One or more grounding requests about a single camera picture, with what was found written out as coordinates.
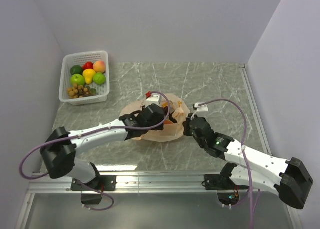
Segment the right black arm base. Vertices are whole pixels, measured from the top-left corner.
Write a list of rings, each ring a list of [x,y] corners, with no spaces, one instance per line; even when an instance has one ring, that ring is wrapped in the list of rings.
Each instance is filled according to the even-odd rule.
[[[239,186],[220,174],[205,174],[201,185],[206,191],[216,191],[222,206],[232,207],[240,202]]]

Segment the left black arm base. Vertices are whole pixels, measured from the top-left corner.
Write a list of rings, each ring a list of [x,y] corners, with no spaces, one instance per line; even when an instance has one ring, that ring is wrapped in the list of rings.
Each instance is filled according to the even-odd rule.
[[[106,192],[116,190],[116,183],[117,177],[115,175],[100,175],[88,183],[73,178],[70,190],[81,192],[80,201],[84,206],[98,206]]]

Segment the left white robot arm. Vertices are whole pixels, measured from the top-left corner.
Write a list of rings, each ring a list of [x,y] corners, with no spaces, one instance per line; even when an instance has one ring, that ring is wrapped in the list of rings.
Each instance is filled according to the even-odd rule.
[[[168,109],[151,104],[146,108],[125,114],[118,119],[85,130],[56,129],[40,149],[40,154],[51,179],[70,177],[89,190],[101,184],[101,175],[91,162],[77,159],[80,154],[112,142],[139,138],[149,131],[162,131],[169,116]]]

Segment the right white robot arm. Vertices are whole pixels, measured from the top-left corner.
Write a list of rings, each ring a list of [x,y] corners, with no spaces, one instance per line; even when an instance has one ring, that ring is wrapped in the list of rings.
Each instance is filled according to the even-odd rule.
[[[314,180],[300,159],[277,158],[242,146],[238,140],[215,132],[203,117],[188,117],[183,127],[183,134],[193,137],[207,154],[227,162],[227,172],[220,176],[224,188],[252,186],[277,195],[294,209],[305,207]]]

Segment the translucent orange plastic bag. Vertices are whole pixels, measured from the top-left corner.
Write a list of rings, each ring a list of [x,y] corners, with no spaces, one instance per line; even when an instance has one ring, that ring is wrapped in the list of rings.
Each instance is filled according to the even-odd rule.
[[[183,122],[191,112],[185,102],[175,94],[166,93],[165,95],[170,102],[170,114],[177,120],[177,123],[164,125],[164,130],[150,130],[140,137],[133,138],[133,140],[163,143],[177,140],[184,135]]]

